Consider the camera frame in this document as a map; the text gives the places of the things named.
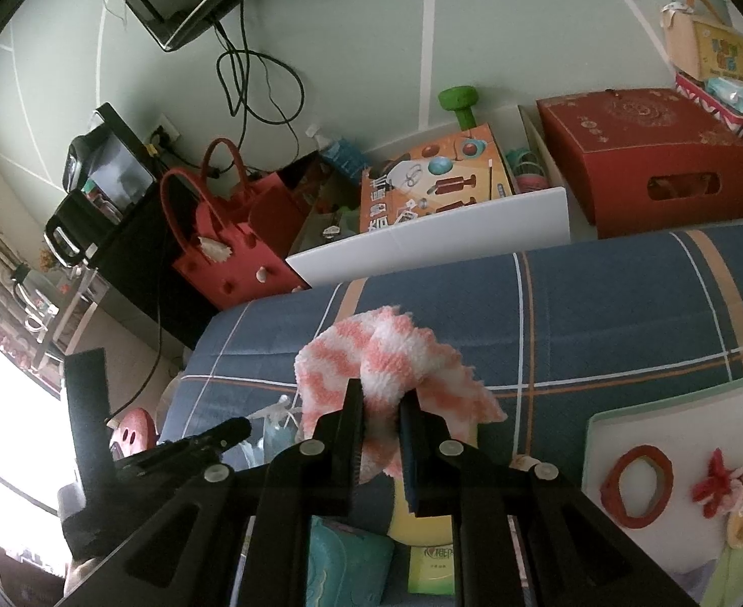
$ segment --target red tape roll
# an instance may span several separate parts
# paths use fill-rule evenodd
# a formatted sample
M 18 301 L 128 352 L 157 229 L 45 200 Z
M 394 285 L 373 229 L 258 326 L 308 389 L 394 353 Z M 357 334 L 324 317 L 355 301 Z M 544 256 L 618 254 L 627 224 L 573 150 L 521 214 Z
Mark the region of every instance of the red tape roll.
M 658 489 L 647 513 L 634 517 L 627 514 L 627 509 L 621 498 L 621 490 L 619 490 L 619 481 L 627 466 L 638 459 L 645 460 L 655 469 L 655 473 L 658 475 Z M 622 527 L 642 529 L 647 525 L 652 525 L 660 514 L 664 513 L 669 498 L 672 496 L 674 482 L 675 475 L 672 473 L 672 462 L 669 457 L 653 445 L 639 445 L 621 456 L 613 469 L 607 474 L 607 479 L 604 480 L 600 491 L 602 506 Z

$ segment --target electrical outlet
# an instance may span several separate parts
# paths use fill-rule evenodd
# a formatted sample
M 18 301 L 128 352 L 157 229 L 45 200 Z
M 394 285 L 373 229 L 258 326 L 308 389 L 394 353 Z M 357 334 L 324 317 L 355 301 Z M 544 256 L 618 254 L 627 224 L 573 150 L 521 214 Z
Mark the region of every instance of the electrical outlet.
M 172 124 L 172 121 L 166 118 L 166 114 L 160 115 L 158 123 L 155 123 L 155 127 L 152 129 L 157 130 L 159 127 L 162 127 L 163 131 L 169 135 L 169 139 L 173 144 L 180 138 L 180 133 L 177 131 L 177 127 Z

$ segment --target green container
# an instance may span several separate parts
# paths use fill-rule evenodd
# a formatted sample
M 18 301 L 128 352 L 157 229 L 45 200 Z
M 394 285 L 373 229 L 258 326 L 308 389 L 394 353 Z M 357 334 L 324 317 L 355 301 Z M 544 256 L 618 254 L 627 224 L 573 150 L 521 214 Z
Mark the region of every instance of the green container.
M 394 541 L 314 516 L 307 607 L 377 607 Z

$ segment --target fuzzy towel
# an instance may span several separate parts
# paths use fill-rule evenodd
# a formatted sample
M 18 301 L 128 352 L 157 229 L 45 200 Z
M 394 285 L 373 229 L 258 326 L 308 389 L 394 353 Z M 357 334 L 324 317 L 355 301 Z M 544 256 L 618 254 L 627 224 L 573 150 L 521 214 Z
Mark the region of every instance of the fuzzy towel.
M 338 322 L 298 353 L 295 379 L 305 438 L 312 437 L 319 417 L 342 407 L 348 380 L 358 377 L 366 416 L 361 483 L 383 470 L 402 478 L 397 409 L 414 387 L 422 409 L 444 417 L 454 439 L 466 442 L 471 424 L 506 419 L 458 351 L 385 306 Z

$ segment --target red handbag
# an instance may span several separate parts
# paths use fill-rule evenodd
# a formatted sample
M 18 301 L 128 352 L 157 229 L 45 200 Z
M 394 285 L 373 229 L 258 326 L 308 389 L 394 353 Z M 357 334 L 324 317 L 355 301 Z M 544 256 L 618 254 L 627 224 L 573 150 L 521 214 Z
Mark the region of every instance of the red handbag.
M 205 185 L 208 162 L 220 143 L 231 151 L 239 172 L 239 188 L 229 199 L 215 196 Z M 200 194 L 193 236 L 226 245 L 231 254 L 223 261 L 207 257 L 200 250 L 199 241 L 185 239 L 166 193 L 166 181 L 171 176 L 182 176 Z M 220 138 L 211 142 L 199 176 L 180 167 L 164 173 L 161 204 L 166 222 L 183 251 L 172 266 L 220 310 L 309 286 L 285 262 L 304 224 L 304 213 L 275 174 L 252 183 L 247 180 L 245 165 L 233 141 Z

